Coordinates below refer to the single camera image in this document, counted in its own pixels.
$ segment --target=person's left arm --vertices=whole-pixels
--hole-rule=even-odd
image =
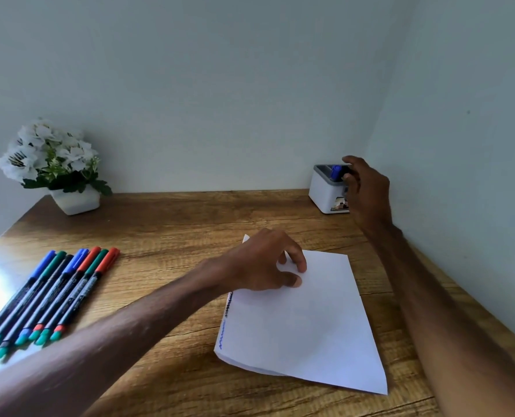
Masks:
[[[77,416],[149,349],[196,310],[238,288],[298,287],[277,269],[285,251],[300,272],[306,260],[283,231],[263,229],[182,278],[0,372],[0,415]]]

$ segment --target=white sheet of paper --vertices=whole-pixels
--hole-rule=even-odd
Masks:
[[[223,361],[252,372],[287,375],[387,394],[387,379],[346,255],[304,250],[299,288],[236,290],[215,343]]]

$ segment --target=gray wall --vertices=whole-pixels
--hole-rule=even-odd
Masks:
[[[414,0],[0,0],[0,154],[82,128],[118,192],[288,189],[364,153]],[[40,192],[0,172],[0,233]]]
[[[515,0],[421,0],[367,157],[407,236],[515,331]]]

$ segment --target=person's right arm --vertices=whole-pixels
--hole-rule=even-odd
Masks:
[[[515,363],[429,273],[393,225],[389,180],[362,158],[353,174],[349,210],[379,255],[418,357],[446,417],[514,416]]]

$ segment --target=wood grain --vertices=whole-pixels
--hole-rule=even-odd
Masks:
[[[348,255],[362,294],[389,395],[259,375],[213,353],[225,305],[214,300],[173,330],[87,412],[89,416],[434,416],[439,415],[386,274],[347,215],[323,215],[307,191],[116,195],[100,209],[67,217],[43,198],[0,237],[0,307],[53,248],[116,246],[122,257],[83,309],[88,325],[262,227],[287,231],[307,250]],[[427,258],[429,269],[515,359],[515,336]]]

